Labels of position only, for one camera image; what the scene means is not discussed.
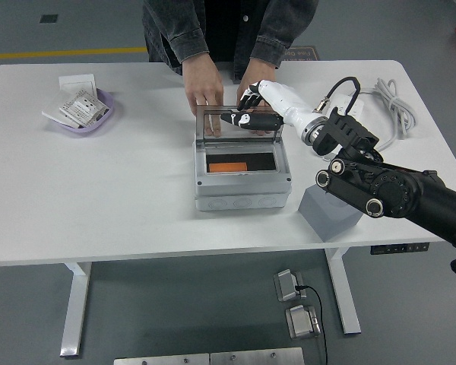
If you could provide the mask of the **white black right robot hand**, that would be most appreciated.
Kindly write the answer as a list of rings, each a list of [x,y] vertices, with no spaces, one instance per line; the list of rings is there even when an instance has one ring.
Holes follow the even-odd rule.
[[[269,104],[277,116],[246,112],[262,100]],[[237,112],[229,111],[220,115],[224,122],[242,129],[277,131],[283,124],[287,124],[295,127],[299,132],[303,132],[311,122],[320,117],[321,115],[314,112],[293,88],[266,80],[251,84],[244,91],[237,106]]]

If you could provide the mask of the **person's right hand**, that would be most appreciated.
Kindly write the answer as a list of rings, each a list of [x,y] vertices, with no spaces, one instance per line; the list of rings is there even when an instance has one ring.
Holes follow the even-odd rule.
[[[208,53],[187,58],[182,63],[185,95],[194,116],[199,105],[222,106],[223,82]]]

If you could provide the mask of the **person's left hand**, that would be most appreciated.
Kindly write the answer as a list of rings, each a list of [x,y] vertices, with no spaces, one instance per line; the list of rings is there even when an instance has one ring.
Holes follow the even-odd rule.
[[[276,81],[276,66],[270,62],[260,59],[250,58],[248,66],[243,74],[233,73],[234,81],[238,83],[236,100],[240,101],[245,90],[251,84],[259,81]]]

